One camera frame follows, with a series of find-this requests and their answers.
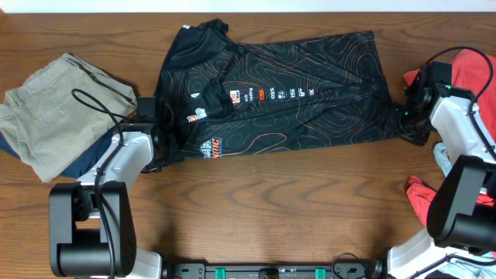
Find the black cycling jersey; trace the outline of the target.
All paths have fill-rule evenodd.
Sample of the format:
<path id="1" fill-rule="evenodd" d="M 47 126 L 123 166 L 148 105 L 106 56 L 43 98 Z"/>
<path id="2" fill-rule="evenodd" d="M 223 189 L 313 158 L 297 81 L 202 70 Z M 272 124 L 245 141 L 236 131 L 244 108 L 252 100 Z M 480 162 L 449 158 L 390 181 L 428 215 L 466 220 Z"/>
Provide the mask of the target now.
<path id="1" fill-rule="evenodd" d="M 154 93 L 174 111 L 163 168 L 398 135 L 371 31 L 248 44 L 228 31 L 219 19 L 184 26 L 167 52 Z"/>

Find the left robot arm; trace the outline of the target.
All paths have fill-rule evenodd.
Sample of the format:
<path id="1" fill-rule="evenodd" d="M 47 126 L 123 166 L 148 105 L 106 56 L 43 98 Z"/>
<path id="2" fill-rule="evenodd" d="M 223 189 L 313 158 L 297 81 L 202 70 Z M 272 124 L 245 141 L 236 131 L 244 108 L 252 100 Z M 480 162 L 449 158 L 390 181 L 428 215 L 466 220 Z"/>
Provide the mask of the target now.
<path id="1" fill-rule="evenodd" d="M 129 193 L 153 162 L 164 130 L 174 123 L 168 105 L 153 97 L 137 101 L 129 122 L 90 94 L 74 89 L 81 104 L 108 115 L 116 127 L 109 148 L 88 172 L 50 191 L 50 268 L 57 277 L 165 278 L 169 267 L 159 253 L 141 249 Z"/>

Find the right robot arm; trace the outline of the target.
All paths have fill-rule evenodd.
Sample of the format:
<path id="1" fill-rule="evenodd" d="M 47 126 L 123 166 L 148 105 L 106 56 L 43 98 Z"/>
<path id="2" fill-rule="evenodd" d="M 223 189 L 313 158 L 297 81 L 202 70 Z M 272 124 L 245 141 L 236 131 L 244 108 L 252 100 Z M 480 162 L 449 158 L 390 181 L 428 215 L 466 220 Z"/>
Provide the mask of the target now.
<path id="1" fill-rule="evenodd" d="M 401 138 L 422 146 L 438 133 L 452 168 L 429 205 L 426 227 L 389 249 L 384 274 L 424 278 L 451 260 L 493 266 L 484 254 L 495 250 L 495 207 L 477 199 L 481 193 L 495 196 L 494 141 L 474 94 L 453 86 L 452 66 L 441 62 L 424 64 L 405 94 Z"/>

